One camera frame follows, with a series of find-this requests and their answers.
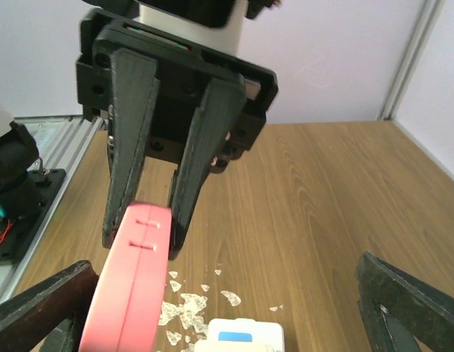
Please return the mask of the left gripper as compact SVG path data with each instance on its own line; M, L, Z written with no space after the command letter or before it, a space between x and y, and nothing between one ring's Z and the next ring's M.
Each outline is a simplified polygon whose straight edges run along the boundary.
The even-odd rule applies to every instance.
M235 74L240 76L225 81ZM175 260L210 170L222 173L251 149L263 129L278 93L275 72L92 8L80 23L76 82L87 120L111 103L113 145L108 148L110 184L102 244L113 244L135 199L147 143L147 156L180 163L169 193L168 259Z

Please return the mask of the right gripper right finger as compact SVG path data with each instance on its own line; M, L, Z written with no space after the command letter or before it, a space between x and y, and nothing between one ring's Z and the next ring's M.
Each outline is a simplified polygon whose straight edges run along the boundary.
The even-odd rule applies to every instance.
M365 252L358 307L373 351L454 351L454 298Z

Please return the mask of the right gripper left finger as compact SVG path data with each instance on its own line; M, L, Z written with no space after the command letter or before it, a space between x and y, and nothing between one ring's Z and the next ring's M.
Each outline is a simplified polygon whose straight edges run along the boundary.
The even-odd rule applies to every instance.
M0 351L77 351L97 283L79 260L0 304Z

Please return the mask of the pink cube socket adapter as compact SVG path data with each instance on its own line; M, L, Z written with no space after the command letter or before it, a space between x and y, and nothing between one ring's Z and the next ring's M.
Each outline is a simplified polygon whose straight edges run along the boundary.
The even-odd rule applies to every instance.
M128 206L99 277L80 351L151 351L164 298L172 212Z

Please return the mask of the white power strip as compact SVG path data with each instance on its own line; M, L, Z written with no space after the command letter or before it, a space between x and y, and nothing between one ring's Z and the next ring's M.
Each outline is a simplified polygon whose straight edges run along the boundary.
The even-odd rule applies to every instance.
M208 324L205 340L194 351L285 351L285 336L278 323L249 318L215 318Z

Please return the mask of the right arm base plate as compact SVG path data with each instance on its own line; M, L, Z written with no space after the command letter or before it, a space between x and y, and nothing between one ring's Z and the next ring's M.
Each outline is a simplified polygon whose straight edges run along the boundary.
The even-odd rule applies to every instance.
M0 265L23 259L66 176L64 169L33 170L0 194Z

